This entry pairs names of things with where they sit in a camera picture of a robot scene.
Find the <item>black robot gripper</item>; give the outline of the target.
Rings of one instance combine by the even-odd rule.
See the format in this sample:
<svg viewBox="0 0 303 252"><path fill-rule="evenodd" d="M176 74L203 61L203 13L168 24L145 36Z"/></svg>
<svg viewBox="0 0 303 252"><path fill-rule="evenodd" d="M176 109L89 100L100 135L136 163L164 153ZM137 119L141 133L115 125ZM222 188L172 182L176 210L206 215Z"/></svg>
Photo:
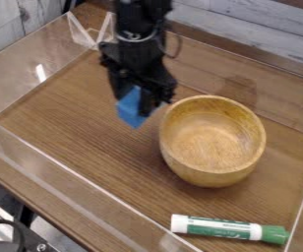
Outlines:
<svg viewBox="0 0 303 252"><path fill-rule="evenodd" d="M149 117L176 93L177 80L164 64L167 32L156 31L141 41L101 42L101 64L109 70L115 97L121 100L135 86L141 89L139 114Z"/></svg>

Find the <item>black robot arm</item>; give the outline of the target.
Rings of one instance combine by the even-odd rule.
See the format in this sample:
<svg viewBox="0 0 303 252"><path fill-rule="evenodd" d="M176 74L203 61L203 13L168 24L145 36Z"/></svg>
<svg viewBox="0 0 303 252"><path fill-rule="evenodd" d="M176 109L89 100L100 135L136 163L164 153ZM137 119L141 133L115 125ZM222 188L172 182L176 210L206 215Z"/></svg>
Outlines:
<svg viewBox="0 0 303 252"><path fill-rule="evenodd" d="M139 87L137 114L148 117L171 103L179 85L165 66L168 14L173 0L115 0L116 42L101 42L101 64L108 68L117 100Z"/></svg>

